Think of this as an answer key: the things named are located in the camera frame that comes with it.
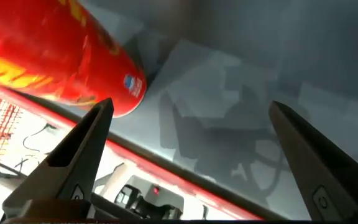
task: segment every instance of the cable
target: cable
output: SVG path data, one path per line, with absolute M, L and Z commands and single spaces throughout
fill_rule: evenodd
M 37 131 L 37 132 L 34 133 L 34 134 L 31 134 L 31 135 L 25 137 L 25 138 L 23 139 L 23 142 L 22 142 L 23 147 L 25 147 L 26 149 L 31 150 L 31 151 L 37 151 L 37 152 L 39 152 L 38 149 L 31 149 L 31 148 L 27 147 L 27 146 L 25 145 L 25 141 L 26 141 L 29 137 L 35 136 L 36 134 L 41 133 L 43 130 L 45 130 L 45 129 L 47 129 L 47 128 L 57 129 L 56 127 L 54 127 L 54 126 L 52 126 L 52 125 L 50 125 L 50 124 L 46 124 L 41 130 Z
M 50 125 L 50 124 L 46 124 L 41 130 L 37 131 L 36 133 L 31 134 L 31 135 L 29 135 L 29 136 L 26 136 L 26 137 L 23 139 L 23 142 L 22 142 L 23 147 L 25 147 L 26 149 L 31 150 L 31 151 L 40 152 L 38 149 L 31 149 L 31 148 L 27 147 L 27 146 L 25 145 L 25 141 L 27 140 L 27 138 L 32 137 L 32 136 L 35 136 L 36 134 L 41 133 L 43 130 L 45 130 L 45 129 L 47 129 L 47 128 L 57 129 L 56 127 L 54 127 L 54 126 L 52 126 L 52 125 Z M 14 168 L 20 166 L 19 172 L 22 172 L 23 163 L 24 163 L 25 161 L 28 161 L 28 160 L 29 160 L 29 158 L 26 158 L 26 159 L 23 159 L 23 158 L 22 158 L 21 161 L 20 161 L 20 163 L 18 163 L 16 166 L 14 166 Z

